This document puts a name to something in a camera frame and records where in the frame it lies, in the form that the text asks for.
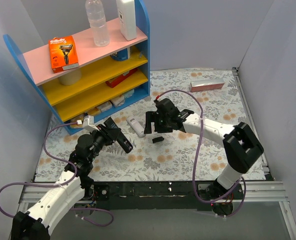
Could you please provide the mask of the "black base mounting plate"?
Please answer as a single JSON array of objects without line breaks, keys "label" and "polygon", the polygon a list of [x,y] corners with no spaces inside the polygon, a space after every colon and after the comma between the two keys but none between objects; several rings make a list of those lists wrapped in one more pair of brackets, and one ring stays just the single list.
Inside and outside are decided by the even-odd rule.
[{"label": "black base mounting plate", "polygon": [[212,210],[196,198],[191,181],[94,182],[83,200],[106,210]]}]

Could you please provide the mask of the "black remote battery cover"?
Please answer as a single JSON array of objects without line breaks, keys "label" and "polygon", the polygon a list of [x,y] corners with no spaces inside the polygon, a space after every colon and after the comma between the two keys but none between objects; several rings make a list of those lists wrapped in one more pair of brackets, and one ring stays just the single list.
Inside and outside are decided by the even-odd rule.
[{"label": "black remote battery cover", "polygon": [[159,143],[159,142],[162,142],[164,141],[164,137],[162,136],[159,136],[159,137],[155,137],[152,139],[152,142],[155,144],[155,143]]}]

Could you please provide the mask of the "white orange soap pack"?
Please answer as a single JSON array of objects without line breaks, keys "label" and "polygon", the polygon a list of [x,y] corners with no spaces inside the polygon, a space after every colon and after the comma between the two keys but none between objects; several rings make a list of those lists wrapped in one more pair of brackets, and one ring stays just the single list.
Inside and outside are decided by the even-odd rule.
[{"label": "white orange soap pack", "polygon": [[117,107],[120,107],[121,105],[124,104],[125,97],[121,94],[119,96],[116,96],[116,97],[110,99],[110,102],[115,108],[117,108]]}]

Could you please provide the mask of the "blue white cylindrical can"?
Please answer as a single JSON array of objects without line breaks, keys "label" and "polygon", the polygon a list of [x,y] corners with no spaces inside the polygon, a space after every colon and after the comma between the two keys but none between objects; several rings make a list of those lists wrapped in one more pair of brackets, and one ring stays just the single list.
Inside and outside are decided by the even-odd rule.
[{"label": "blue white cylindrical can", "polygon": [[128,47],[123,50],[117,51],[111,54],[110,57],[115,61],[126,61],[131,57],[131,49]]}]

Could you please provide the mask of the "aluminium table edge rail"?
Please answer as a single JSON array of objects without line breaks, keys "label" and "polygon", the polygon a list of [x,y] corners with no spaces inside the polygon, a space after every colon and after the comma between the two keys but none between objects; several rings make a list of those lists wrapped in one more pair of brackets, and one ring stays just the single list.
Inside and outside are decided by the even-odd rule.
[{"label": "aluminium table edge rail", "polygon": [[[237,88],[239,90],[239,94],[240,94],[240,97],[241,97],[241,101],[242,101],[242,104],[243,104],[243,107],[244,107],[245,114],[246,114],[246,116],[248,118],[248,121],[249,121],[249,125],[252,128],[252,130],[253,130],[254,134],[256,135],[256,137],[259,138],[258,134],[257,134],[257,130],[255,128],[255,124],[254,124],[254,121],[253,121],[253,117],[252,117],[249,105],[248,105],[246,97],[245,97],[245,93],[244,93],[242,85],[241,85],[241,80],[240,80],[240,77],[239,77],[239,74],[238,74],[239,73],[238,68],[233,67],[231,69],[231,71],[232,71],[232,74],[233,74],[233,78],[234,78],[234,80],[236,82]],[[260,162],[261,162],[261,166],[263,168],[266,180],[267,181],[275,181],[275,179],[271,175],[271,172],[270,172],[270,169],[269,169],[269,166],[268,166],[268,162],[267,162],[267,159],[266,159],[266,156],[265,156],[264,153],[260,157]]]}]

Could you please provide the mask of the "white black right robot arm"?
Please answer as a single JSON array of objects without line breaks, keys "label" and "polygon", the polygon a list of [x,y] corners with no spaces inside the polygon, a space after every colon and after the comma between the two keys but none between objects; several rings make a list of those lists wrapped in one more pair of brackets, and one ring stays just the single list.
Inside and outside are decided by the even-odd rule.
[{"label": "white black right robot arm", "polygon": [[171,133],[181,131],[198,135],[221,145],[226,153],[227,165],[216,180],[196,195],[203,201],[212,203],[227,198],[264,153],[264,148],[251,127],[240,122],[237,125],[203,119],[192,110],[179,110],[174,103],[165,98],[155,100],[156,111],[145,113],[144,133]]}]

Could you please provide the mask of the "black TV remote control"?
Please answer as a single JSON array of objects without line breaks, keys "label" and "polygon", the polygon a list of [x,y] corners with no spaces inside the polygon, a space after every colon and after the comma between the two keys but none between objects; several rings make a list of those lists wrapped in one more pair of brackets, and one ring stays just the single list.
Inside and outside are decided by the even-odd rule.
[{"label": "black TV remote control", "polygon": [[108,119],[106,119],[104,121],[104,125],[107,128],[118,130],[118,136],[116,138],[116,141],[118,142],[118,144],[121,146],[121,148],[124,150],[125,153],[127,153],[127,154],[130,153],[131,150],[133,149],[133,146],[132,146],[131,142],[122,133],[121,129],[113,121],[113,119],[111,117],[109,117]]}]

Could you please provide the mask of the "clear plastic water bottle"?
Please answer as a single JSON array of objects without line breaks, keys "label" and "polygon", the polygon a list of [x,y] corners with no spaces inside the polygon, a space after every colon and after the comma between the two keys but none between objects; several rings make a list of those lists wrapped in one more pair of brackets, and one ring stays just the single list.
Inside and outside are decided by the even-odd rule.
[{"label": "clear plastic water bottle", "polygon": [[110,37],[102,2],[100,0],[87,0],[85,9],[95,45],[98,47],[107,46],[110,43]]}]

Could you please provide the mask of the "white remote control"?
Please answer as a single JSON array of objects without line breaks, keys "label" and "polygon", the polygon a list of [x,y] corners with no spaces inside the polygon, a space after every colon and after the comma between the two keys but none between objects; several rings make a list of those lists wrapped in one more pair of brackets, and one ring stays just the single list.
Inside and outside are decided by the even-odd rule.
[{"label": "white remote control", "polygon": [[134,132],[137,134],[138,137],[143,138],[145,136],[144,128],[134,117],[130,116],[126,119],[126,121],[130,125],[130,127],[134,130]]}]

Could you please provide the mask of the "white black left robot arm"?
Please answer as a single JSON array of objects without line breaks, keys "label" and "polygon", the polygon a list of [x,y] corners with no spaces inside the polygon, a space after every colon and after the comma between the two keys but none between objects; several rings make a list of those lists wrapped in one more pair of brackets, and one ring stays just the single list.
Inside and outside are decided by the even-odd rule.
[{"label": "white black left robot arm", "polygon": [[59,179],[53,186],[25,212],[19,211],[13,218],[11,239],[48,240],[60,220],[80,200],[95,202],[107,196],[109,187],[95,185],[88,175],[93,168],[93,159],[104,146],[114,143],[121,130],[108,128],[102,124],[90,134],[78,138],[75,150],[70,154]]}]

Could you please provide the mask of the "red flat box on shelf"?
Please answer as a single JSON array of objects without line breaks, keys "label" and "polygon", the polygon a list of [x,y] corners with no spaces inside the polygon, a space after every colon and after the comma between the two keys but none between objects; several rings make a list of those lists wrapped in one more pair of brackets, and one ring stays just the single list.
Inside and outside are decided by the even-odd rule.
[{"label": "red flat box on shelf", "polygon": [[105,81],[106,85],[110,88],[114,88],[116,87],[118,84],[120,84],[121,82],[123,82],[126,78],[130,77],[131,75],[133,75],[138,69],[137,68],[134,68],[134,69],[131,69],[119,76],[116,76],[112,79],[109,79],[107,81]]}]

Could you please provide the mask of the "blue shelf unit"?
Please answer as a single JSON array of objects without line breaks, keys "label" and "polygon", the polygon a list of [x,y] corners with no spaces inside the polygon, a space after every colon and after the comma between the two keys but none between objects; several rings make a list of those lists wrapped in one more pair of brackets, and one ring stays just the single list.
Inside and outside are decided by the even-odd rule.
[{"label": "blue shelf unit", "polygon": [[[4,42],[18,67],[52,111],[61,124],[66,124],[80,114],[103,104],[131,89],[134,94],[127,98],[123,107],[149,96],[150,94],[150,22],[143,1],[135,1],[137,37],[126,40],[120,31],[118,18],[108,21],[110,43],[104,47],[95,46],[91,30],[73,35],[79,58],[81,79],[74,85],[64,86],[58,77],[71,70],[53,73],[50,65],[49,47],[44,45],[28,52],[21,52],[15,41],[4,35]],[[115,61],[110,55],[130,48],[131,57]],[[131,69],[138,70],[114,88],[105,81]]]}]

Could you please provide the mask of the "yellow pack on shelf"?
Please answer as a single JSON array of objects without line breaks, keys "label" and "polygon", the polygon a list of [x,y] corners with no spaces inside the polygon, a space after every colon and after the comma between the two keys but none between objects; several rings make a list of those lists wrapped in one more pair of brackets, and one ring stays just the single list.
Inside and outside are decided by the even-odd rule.
[{"label": "yellow pack on shelf", "polygon": [[90,115],[90,116],[97,116],[101,113],[101,110],[97,107],[94,107],[90,110],[87,111],[87,114]]}]

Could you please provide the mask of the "orange razor box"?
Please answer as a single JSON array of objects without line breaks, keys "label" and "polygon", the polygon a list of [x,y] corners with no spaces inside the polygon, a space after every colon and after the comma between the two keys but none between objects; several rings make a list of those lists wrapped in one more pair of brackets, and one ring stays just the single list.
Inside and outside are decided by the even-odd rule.
[{"label": "orange razor box", "polygon": [[71,35],[55,37],[48,41],[53,73],[79,67],[76,45]]}]

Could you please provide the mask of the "red silver long box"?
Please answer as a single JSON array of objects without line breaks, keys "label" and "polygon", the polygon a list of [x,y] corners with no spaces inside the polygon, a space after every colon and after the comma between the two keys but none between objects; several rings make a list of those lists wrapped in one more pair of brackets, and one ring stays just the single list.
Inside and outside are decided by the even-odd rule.
[{"label": "red silver long box", "polygon": [[221,89],[224,84],[225,82],[222,78],[197,80],[190,83],[189,89],[191,92],[218,90]]}]

